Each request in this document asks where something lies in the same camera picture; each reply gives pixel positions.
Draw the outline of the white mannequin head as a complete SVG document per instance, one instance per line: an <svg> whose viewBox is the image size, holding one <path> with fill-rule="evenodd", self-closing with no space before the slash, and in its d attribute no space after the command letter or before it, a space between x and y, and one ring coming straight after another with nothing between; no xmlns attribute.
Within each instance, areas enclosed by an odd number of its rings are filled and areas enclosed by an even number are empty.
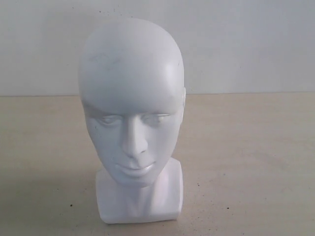
<svg viewBox="0 0 315 236"><path fill-rule="evenodd" d="M106 22L85 43L78 84L103 165L95 180L101 219L108 224L176 219L183 172L172 154L186 88L174 38L146 20Z"/></svg>

